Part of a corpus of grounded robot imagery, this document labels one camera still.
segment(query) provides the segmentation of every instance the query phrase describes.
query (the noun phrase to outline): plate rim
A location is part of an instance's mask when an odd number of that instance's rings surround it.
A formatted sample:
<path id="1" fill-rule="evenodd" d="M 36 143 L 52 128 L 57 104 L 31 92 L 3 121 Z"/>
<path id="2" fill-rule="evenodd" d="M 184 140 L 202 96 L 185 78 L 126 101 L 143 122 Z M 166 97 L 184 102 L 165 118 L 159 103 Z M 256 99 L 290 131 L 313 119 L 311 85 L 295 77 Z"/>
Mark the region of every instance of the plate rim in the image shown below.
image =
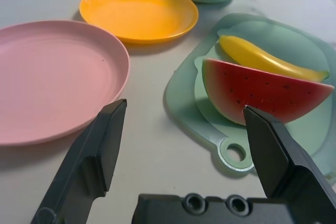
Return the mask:
<path id="1" fill-rule="evenodd" d="M 163 38 L 156 38 L 156 39 L 137 39 L 137 38 L 130 38 L 130 37 L 122 37 L 122 36 L 118 36 L 117 34 L 114 34 L 114 36 L 116 36 L 120 41 L 130 42 L 130 43 L 138 43 L 138 44 L 160 43 L 160 42 L 172 40 L 174 38 L 179 38 L 179 37 L 183 36 L 184 34 L 188 33 L 191 29 L 194 28 L 194 26 L 196 25 L 196 23 L 198 21 L 198 17 L 199 17 L 198 8 L 195 5 L 195 3 L 192 0 L 187 0 L 187 1 L 190 3 L 190 7 L 191 7 L 191 10 L 193 11 L 194 16 L 193 16 L 193 19 L 192 19 L 192 22 L 190 23 L 190 25 L 185 30 L 183 30 L 182 32 L 180 32 L 178 34 L 163 37 Z M 85 2 L 85 0 L 81 0 L 80 3 L 79 3 L 79 13 L 87 24 L 96 26 L 95 24 L 88 22 L 87 19 L 85 18 L 85 15 L 83 14 L 83 11 L 82 11 L 82 6 L 83 6 L 84 2 Z"/>
<path id="2" fill-rule="evenodd" d="M 120 90 L 118 91 L 118 93 L 116 93 L 116 95 L 111 99 L 111 101 L 109 101 L 107 104 L 114 102 L 121 94 L 121 92 L 123 91 L 123 89 L 126 86 L 126 83 L 128 81 L 129 75 L 130 75 L 130 67 L 131 67 L 131 59 L 130 59 L 130 55 L 125 47 L 125 45 L 120 41 L 120 39 L 118 37 L 116 37 L 114 34 L 108 32 L 107 30 L 104 30 L 100 27 L 85 23 L 85 22 L 80 22 L 80 21 L 76 21 L 76 20 L 62 20 L 62 19 L 50 19 L 50 20 L 39 20 L 39 21 L 33 21 L 33 22 L 24 22 L 24 23 L 19 23 L 19 24 L 14 24 L 11 26 L 6 26 L 3 28 L 0 28 L 0 33 L 2 33 L 5 30 L 8 29 L 14 29 L 20 26 L 26 26 L 26 25 L 34 25 L 34 24 L 50 24 L 50 23 L 59 23 L 59 24 L 78 24 L 80 26 L 87 26 L 87 27 L 91 27 L 93 29 L 98 29 L 101 30 L 102 32 L 106 33 L 108 36 L 112 36 L 114 39 L 117 40 L 117 42 L 121 45 L 121 47 L 123 48 L 125 55 L 127 57 L 127 64 L 128 64 L 128 69 L 127 69 L 127 74 L 126 77 L 124 79 L 124 82 L 120 88 Z M 58 134 L 54 134 L 52 136 L 46 136 L 43 138 L 39 138 L 39 139 L 34 139 L 34 140 L 30 140 L 30 141 L 23 141 L 23 142 L 15 142 L 15 143 L 3 143 L 0 141 L 0 147 L 15 147 L 15 146 L 28 146 L 28 145 L 33 145 L 33 144 L 39 144 L 39 143 L 44 143 L 44 142 L 49 142 L 49 141 L 53 141 L 53 140 L 57 140 L 61 137 L 65 137 L 71 133 L 74 133 L 78 130 L 83 129 L 85 126 L 87 126 L 90 122 L 92 122 L 94 119 L 96 118 L 96 116 L 94 116 L 93 118 L 90 118 L 88 120 L 86 120 L 85 122 L 72 127 L 70 129 L 66 129 L 61 133 Z"/>

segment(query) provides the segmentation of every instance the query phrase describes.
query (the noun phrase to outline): pink plate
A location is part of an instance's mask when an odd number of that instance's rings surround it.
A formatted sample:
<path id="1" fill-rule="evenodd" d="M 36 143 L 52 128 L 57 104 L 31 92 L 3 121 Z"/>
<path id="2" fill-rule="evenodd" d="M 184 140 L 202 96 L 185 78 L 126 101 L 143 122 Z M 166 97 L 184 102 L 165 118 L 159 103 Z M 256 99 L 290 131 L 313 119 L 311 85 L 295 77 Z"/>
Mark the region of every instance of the pink plate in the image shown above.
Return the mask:
<path id="1" fill-rule="evenodd" d="M 49 141 L 88 125 L 123 90 L 124 45 L 81 22 L 0 30 L 0 145 Z"/>

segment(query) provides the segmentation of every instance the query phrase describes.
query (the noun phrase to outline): screw hole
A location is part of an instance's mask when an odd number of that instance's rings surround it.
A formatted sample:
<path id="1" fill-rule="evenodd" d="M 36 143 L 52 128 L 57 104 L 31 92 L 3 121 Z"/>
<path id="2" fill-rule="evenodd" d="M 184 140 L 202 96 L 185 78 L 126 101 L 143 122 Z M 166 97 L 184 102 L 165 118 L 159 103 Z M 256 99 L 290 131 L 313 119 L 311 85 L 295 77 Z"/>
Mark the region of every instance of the screw hole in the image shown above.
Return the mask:
<path id="1" fill-rule="evenodd" d="M 198 194 L 188 194 L 183 199 L 182 206 L 189 214 L 200 215 L 205 211 L 206 202 Z"/>
<path id="2" fill-rule="evenodd" d="M 188 199 L 187 205 L 194 210 L 200 210 L 202 202 L 197 197 L 191 197 L 190 199 Z"/>
<path id="3" fill-rule="evenodd" d="M 241 199 L 234 199 L 232 200 L 232 208 L 235 209 L 237 212 L 244 212 L 246 206 Z"/>
<path id="4" fill-rule="evenodd" d="M 238 144 L 230 144 L 227 147 L 227 154 L 232 160 L 236 162 L 241 162 L 246 157 L 244 149 L 240 147 Z"/>

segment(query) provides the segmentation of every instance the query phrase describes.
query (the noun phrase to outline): green cutting board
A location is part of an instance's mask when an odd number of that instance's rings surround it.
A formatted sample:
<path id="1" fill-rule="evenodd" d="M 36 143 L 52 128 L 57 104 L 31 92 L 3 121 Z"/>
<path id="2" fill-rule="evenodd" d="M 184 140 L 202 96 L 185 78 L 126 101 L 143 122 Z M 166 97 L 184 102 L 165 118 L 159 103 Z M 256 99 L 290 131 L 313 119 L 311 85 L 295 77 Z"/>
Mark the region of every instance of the green cutting board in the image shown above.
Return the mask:
<path id="1" fill-rule="evenodd" d="M 245 127 L 232 123 L 217 112 L 209 101 L 202 82 L 204 58 L 232 61 L 218 45 L 219 35 L 235 35 L 251 41 L 270 54 L 292 64 L 314 70 L 329 70 L 327 84 L 336 82 L 336 52 L 324 41 L 293 27 L 249 14 L 222 18 L 189 54 L 170 79 L 165 93 L 173 117 L 192 136 L 212 146 L 222 165 L 236 173 L 252 170 L 253 163 Z M 336 180 L 335 91 L 307 115 L 286 125 L 293 138 L 313 157 L 333 184 Z M 233 146 L 244 154 L 233 160 L 227 149 Z"/>

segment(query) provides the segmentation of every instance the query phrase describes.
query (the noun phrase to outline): tabletop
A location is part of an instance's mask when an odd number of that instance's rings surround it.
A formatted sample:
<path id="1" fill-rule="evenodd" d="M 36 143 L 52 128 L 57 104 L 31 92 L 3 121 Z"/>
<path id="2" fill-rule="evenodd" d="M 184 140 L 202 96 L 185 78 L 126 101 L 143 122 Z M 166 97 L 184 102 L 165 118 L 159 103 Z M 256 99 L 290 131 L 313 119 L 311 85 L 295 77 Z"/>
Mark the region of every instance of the tabletop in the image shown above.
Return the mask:
<path id="1" fill-rule="evenodd" d="M 80 0 L 0 0 L 0 28 L 48 19 L 81 20 Z M 209 150 L 185 135 L 167 116 L 164 89 L 175 69 L 211 27 L 230 13 L 261 15 L 309 32 L 336 46 L 333 0 L 233 0 L 198 4 L 195 28 L 180 39 L 150 46 L 126 45 L 131 71 L 121 98 L 128 100 L 111 189 L 97 199 L 87 223 L 131 223 L 138 194 L 196 192 L 202 196 L 264 197 L 258 177 L 228 177 Z M 0 148 L 0 222 L 29 223 L 72 140 Z"/>

